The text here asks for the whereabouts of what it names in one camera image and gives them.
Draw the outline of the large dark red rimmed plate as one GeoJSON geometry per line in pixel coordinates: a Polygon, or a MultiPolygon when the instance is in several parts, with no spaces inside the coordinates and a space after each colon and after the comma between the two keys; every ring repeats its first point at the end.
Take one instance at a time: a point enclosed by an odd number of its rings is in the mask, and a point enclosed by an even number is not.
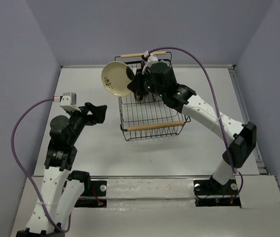
{"type": "Polygon", "coordinates": [[[147,64],[147,61],[145,61],[145,60],[141,61],[141,70],[144,70],[146,68],[146,64],[147,64]]]}

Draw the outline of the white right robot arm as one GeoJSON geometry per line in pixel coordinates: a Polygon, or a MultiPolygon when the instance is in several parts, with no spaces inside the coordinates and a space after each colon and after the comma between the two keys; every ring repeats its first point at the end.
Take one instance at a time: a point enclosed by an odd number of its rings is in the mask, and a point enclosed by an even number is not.
{"type": "Polygon", "coordinates": [[[125,72],[127,88],[135,95],[157,94],[165,105],[199,122],[223,140],[226,150],[209,181],[213,193],[223,192],[229,179],[256,148],[256,125],[236,121],[221,113],[217,104],[209,105],[193,89],[178,83],[173,68],[164,62],[138,69],[135,73],[130,68],[125,72]]]}

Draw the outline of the yellow plate with dark rim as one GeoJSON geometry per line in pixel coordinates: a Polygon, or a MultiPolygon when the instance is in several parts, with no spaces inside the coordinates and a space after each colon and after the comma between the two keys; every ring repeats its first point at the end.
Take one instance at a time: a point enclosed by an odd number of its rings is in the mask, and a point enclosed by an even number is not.
{"type": "Polygon", "coordinates": [[[134,98],[137,102],[140,102],[143,99],[143,95],[136,92],[134,98]]]}

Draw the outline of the cream plate with black patch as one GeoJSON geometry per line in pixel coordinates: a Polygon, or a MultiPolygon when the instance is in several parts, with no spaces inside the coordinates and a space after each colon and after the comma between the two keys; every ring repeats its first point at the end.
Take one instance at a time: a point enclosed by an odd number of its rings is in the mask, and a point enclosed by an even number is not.
{"type": "Polygon", "coordinates": [[[125,97],[132,93],[127,86],[133,81],[133,70],[124,62],[112,61],[102,70],[101,81],[105,89],[117,97],[125,97]]]}

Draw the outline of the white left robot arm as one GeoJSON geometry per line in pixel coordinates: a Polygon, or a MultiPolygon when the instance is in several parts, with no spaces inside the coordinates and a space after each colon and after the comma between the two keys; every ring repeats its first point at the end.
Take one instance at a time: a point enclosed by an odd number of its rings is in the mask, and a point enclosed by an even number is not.
{"type": "Polygon", "coordinates": [[[89,172],[72,170],[77,155],[75,143],[86,126],[102,124],[107,106],[60,105],[68,114],[50,121],[50,141],[44,162],[41,187],[23,167],[16,163],[27,176],[38,196],[32,215],[18,237],[63,237],[70,230],[71,215],[81,195],[91,189],[89,172]]]}

